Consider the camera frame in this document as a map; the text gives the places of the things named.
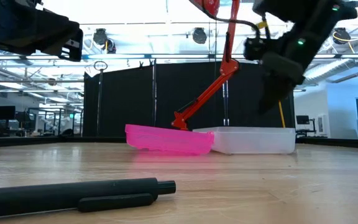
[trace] black pen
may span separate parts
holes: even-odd
[[[139,207],[175,192],[174,181],[156,178],[0,188],[0,217],[68,208],[95,212]]]

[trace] black partition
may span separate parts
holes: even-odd
[[[100,137],[125,137],[126,124],[153,126],[153,66],[103,75]]]
[[[99,76],[85,76],[84,137],[97,135]],[[126,124],[153,125],[153,67],[103,74],[98,137],[125,137]]]
[[[125,124],[172,128],[173,112],[202,94],[219,76],[219,68],[220,63],[214,62],[174,63],[104,73],[99,136],[125,137]],[[241,70],[229,80],[227,114],[230,126],[282,127],[278,103],[266,114],[257,114],[264,87],[262,75],[259,65],[242,63]],[[98,82],[99,75],[85,76],[86,137],[97,133]],[[294,128],[293,96],[284,99],[282,106],[286,126]],[[221,88],[188,120],[188,127],[224,126],[224,111]]]
[[[281,128],[282,120],[277,105],[263,115],[257,113],[264,85],[263,69],[256,64],[242,63],[241,70],[228,84],[228,114],[230,126]],[[282,101],[286,127],[294,128],[293,94]]]
[[[202,94],[216,76],[213,62],[157,65],[156,126],[172,128],[173,112]],[[223,113],[223,93],[220,89],[188,120],[188,128],[222,126]]]
[[[98,127],[99,75],[84,74],[83,136],[96,137]]]

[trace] pink plastic bin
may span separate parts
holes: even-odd
[[[213,133],[194,133],[174,129],[127,124],[127,143],[138,149],[207,154],[214,143]]]

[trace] table surface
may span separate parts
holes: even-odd
[[[292,155],[173,156],[126,144],[0,148],[0,187],[157,177],[177,192],[149,207],[0,218],[0,223],[356,223],[358,149],[297,145]]]

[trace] ceiling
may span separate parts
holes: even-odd
[[[81,24],[84,31],[83,55],[102,54],[97,47],[91,46],[91,39],[95,29],[104,28],[117,48],[117,55],[126,54],[120,58],[105,60],[108,64],[107,71],[122,70],[138,67],[139,62],[145,65],[148,59],[141,56],[128,54],[164,54],[157,63],[183,63],[208,61],[209,54],[222,54],[226,39],[227,24],[215,22],[198,10],[189,0],[131,0],[131,1],[109,1],[109,0],[43,0],[44,7],[57,14],[69,17],[72,21]],[[230,0],[221,0],[218,17],[228,18],[230,16]],[[239,19],[260,22],[260,17],[252,12],[252,3],[241,3]],[[268,14],[267,21],[273,38],[281,36],[291,29],[292,24],[286,24],[276,17]],[[204,28],[208,38],[205,44],[197,44],[191,35],[196,27]],[[341,21],[337,27],[345,27],[351,33],[353,39],[358,38],[358,18]],[[234,39],[233,53],[237,58],[242,58],[244,40],[253,37],[254,32],[250,27],[238,25]],[[358,46],[358,40],[352,42]],[[336,52],[349,52],[349,46],[337,45],[330,37],[319,54],[335,54]],[[82,62],[68,62],[55,58],[47,60],[0,60],[0,68],[10,73],[22,76],[23,79],[31,77],[32,80],[82,80],[85,71],[95,75],[97,71],[93,64],[97,60],[83,60]],[[331,61],[316,60],[311,67],[320,63]],[[25,85],[26,88],[38,90],[83,90],[83,83],[57,83],[55,86],[49,84]],[[81,101],[81,97],[69,99],[72,102]]]

